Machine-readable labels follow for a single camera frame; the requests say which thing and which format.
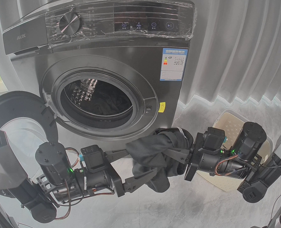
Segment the energy label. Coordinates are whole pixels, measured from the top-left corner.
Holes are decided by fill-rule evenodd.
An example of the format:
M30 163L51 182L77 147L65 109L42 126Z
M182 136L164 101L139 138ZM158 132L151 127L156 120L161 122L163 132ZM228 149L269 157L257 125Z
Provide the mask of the energy label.
M163 48L161 81L181 81L185 69L188 50Z

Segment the gray fabric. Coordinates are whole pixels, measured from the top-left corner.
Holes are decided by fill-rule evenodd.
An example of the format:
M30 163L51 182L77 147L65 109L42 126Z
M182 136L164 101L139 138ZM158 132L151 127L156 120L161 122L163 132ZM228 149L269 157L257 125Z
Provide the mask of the gray fabric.
M126 144L126 150L134 159L134 176L158 168L158 173L146 185L155 192L165 192L169 186L168 177L182 175L186 165L166 156L162 152L168 148L189 149L188 139L178 129L154 133Z

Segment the washing machine door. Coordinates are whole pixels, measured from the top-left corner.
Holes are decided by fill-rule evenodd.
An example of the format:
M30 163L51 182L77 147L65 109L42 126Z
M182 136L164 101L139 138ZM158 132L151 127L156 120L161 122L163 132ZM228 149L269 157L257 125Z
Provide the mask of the washing machine door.
M30 178L39 174L35 151L44 142L58 142L54 113L44 101L26 91L0 96L0 129Z

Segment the plastic wrap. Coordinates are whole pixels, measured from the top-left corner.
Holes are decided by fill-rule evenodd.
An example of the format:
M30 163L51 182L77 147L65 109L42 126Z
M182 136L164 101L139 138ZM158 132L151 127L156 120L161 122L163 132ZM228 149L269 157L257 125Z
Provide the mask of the plastic wrap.
M69 12L78 15L81 26L73 35L64 35L59 21ZM192 2L100 0L49 11L45 20L50 47L81 40L137 36L190 40L196 24L196 9Z

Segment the cable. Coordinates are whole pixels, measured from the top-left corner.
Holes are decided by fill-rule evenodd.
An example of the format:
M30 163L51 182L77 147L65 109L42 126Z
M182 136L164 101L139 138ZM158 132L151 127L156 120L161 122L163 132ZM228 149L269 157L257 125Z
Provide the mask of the cable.
M68 194L68 196L69 196L69 208L68 208L68 210L67 210L67 212L66 212L66 214L64 215L64 216L62 216L62 217L59 217L59 218L55 218L55 220L63 220L63 219L65 219L65 218L67 218L68 216L69 216L69 214L70 214L70 212L71 212L71 197L70 197L70 190L69 190L69 186L68 186L68 184L67 184L67 181L64 179L64 183L65 183L65 186L66 186L66 188L67 188L67 194Z
M79 152L76 149L74 149L74 148L69 147L69 148L65 148L65 149L66 150L73 150L73 151L75 151L79 155ZM85 167L84 167L82 161L80 161L80 166L82 167L83 174L84 174L85 181L86 181L87 177L86 177L86 174L85 174ZM85 197L85 190L83 191L82 197L79 199L79 201L77 203L74 203L74 204L69 203L69 205L63 205L63 204L55 203L55 202L53 202L51 200L49 200L49 202L51 202L53 204L57 204L57 205L62 206L62 207L69 207L69 206L72 207L74 205L79 204L84 199L84 197Z
M106 188L106 189L108 189L110 192L102 192L102 193L97 193L97 194L95 194L94 196L99 196L99 195L114 195L115 194L115 192L112 190L112 189L110 189L110 188ZM84 199L87 199L87 198L90 198L90 197L94 197L94 196L86 196L86 197L84 197Z
M17 222L17 224L24 225L24 226L27 226L27 227L29 227L29 228L33 228L32 226L28 226L28 225L23 224L23 223L19 223L19 222Z
M215 173L217 176L223 176L223 175L221 175L221 174L219 174L219 173L217 172L217 168L219 167L219 165L222 164L222 163L225 162L225 161L232 160L232 159L234 159L234 158L236 158L236 157L238 157L238 156L239 156L239 155L236 154L236 155L230 156L229 158L226 158L226 159L220 161L219 163L217 163L216 167L214 168L214 173Z
M277 168L277 167L281 167L281 165L278 165L278 166L265 166L265 165L262 165L262 164L260 164L260 166L262 166L264 168Z
M280 196L275 200L275 203L277 202L277 200L278 200L280 197L281 197L281 194L280 194ZM275 203L274 203L274 205L273 205L273 207L272 207L272 212L273 212L273 209L274 209L274 207L275 207ZM272 220L272 214L270 215L270 220Z
M72 164L72 167L75 167L75 166L78 164L78 162L79 162L79 159L78 159L79 152L78 152L76 149L74 149L74 148L65 148L65 150L73 150L74 152L77 153L77 159L76 159L76 161Z
M233 171L231 171L229 173L226 173L225 176L228 176L230 174L236 173L238 171L244 171L244 170L247 170L247 169L248 169L247 167L241 167L241 168L238 168L238 169L234 169Z

